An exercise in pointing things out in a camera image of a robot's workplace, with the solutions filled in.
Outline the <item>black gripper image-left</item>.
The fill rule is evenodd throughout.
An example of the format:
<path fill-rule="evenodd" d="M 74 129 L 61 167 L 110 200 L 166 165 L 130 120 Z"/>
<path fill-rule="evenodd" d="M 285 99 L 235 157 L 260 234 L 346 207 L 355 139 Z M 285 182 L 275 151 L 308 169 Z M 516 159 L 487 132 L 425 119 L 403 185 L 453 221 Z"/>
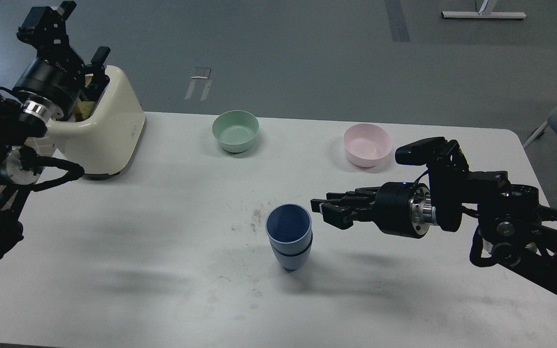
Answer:
<path fill-rule="evenodd" d="M 99 101 L 110 78 L 105 62 L 111 49 L 100 46 L 89 63 L 70 45 L 66 21 L 75 10 L 74 0 L 65 0 L 58 7 L 33 7 L 17 31 L 17 39 L 36 49 L 36 58 L 22 73 L 13 92 L 22 102 L 31 101 L 43 106 L 54 106 L 54 119 L 69 117 L 85 76 L 93 78 L 86 87 L 86 96 Z"/>

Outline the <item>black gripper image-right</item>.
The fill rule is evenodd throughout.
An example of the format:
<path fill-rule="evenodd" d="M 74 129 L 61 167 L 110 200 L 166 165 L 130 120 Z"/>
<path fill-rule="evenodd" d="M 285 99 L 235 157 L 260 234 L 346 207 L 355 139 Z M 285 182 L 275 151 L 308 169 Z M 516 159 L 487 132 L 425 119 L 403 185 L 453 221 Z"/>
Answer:
<path fill-rule="evenodd" d="M 374 217 L 370 209 L 373 204 Z M 357 222 L 374 222 L 384 234 L 420 239 L 436 225 L 436 208 L 429 188 L 416 182 L 389 182 L 382 187 L 328 192 L 311 200 L 312 212 L 325 223 L 346 230 Z"/>

